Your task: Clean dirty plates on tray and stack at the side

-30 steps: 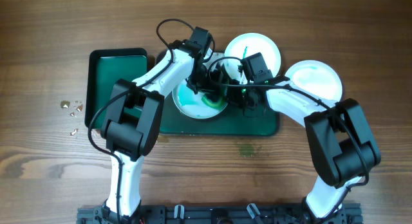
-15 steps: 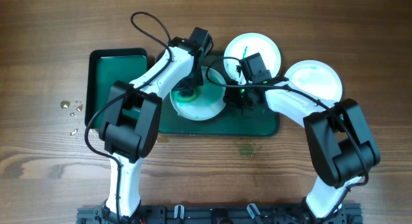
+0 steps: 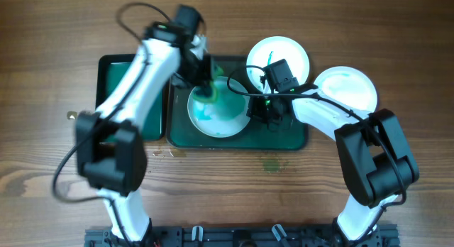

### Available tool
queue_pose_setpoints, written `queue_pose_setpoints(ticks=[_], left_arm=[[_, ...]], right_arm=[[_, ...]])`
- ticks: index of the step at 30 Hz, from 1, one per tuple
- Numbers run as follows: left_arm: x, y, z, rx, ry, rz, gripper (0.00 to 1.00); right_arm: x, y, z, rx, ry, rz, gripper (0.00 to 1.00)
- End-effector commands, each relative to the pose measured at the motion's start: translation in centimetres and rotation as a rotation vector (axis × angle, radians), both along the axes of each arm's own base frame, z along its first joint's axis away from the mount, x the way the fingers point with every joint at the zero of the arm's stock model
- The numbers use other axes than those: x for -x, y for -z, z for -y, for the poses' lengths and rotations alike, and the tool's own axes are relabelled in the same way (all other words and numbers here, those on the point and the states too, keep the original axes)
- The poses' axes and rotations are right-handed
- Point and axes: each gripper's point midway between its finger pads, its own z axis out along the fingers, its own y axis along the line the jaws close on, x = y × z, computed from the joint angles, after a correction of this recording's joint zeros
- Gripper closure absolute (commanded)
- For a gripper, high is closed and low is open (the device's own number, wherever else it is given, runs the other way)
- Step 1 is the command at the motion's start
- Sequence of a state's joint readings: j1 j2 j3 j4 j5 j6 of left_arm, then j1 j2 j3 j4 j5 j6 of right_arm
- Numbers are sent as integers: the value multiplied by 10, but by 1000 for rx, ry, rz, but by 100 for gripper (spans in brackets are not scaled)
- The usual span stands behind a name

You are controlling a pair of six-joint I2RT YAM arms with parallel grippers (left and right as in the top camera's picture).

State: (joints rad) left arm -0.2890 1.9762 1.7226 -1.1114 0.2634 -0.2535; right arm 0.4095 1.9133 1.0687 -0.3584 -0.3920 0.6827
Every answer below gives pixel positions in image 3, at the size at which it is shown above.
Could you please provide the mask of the green yellow sponge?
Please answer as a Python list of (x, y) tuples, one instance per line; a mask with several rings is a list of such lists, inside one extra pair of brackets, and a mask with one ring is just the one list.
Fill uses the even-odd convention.
[(221, 77), (224, 71), (217, 64), (208, 66), (201, 72), (201, 83), (192, 90), (193, 99), (205, 104), (217, 101), (219, 90), (214, 81)]

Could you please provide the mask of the white plate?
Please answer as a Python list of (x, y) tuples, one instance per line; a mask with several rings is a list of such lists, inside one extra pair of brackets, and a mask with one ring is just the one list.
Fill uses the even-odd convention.
[(265, 68), (282, 59), (287, 61), (292, 75), (298, 81), (298, 87), (307, 81), (310, 63), (305, 49), (291, 38), (272, 36), (258, 42), (249, 52), (246, 60), (246, 65), (249, 65), (246, 69), (247, 76), (259, 93), (270, 93), (270, 86), (267, 82), (263, 84), (260, 81), (264, 73), (255, 66)]
[(214, 90), (217, 96), (211, 101), (201, 97), (201, 88), (189, 94), (187, 111), (192, 124), (204, 135), (227, 138), (240, 133), (250, 122), (247, 116), (249, 97), (232, 92), (227, 77), (217, 77)]
[(374, 112), (378, 105), (375, 85), (361, 71), (347, 66), (324, 70), (314, 84), (327, 96), (350, 107)]

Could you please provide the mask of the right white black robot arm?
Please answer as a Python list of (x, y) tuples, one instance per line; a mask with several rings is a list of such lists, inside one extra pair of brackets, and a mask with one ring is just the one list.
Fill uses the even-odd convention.
[(262, 86), (252, 94), (281, 115), (280, 104), (297, 121), (313, 126), (336, 143), (343, 180), (350, 193), (333, 220), (330, 246), (361, 246), (381, 233), (378, 221), (390, 207), (407, 201), (419, 168), (397, 116), (378, 109), (377, 90), (361, 71), (348, 66), (324, 70), (312, 83), (299, 84), (285, 59), (256, 65)]

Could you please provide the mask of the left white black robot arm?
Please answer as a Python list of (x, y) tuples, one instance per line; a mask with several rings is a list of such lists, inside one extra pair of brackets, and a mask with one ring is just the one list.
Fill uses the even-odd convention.
[(77, 119), (77, 172), (96, 190), (96, 199), (105, 201), (112, 243), (146, 246), (153, 237), (140, 193), (148, 163), (141, 131), (172, 77), (190, 87), (211, 83), (212, 66), (200, 25), (200, 20), (152, 24), (110, 96), (93, 114)]

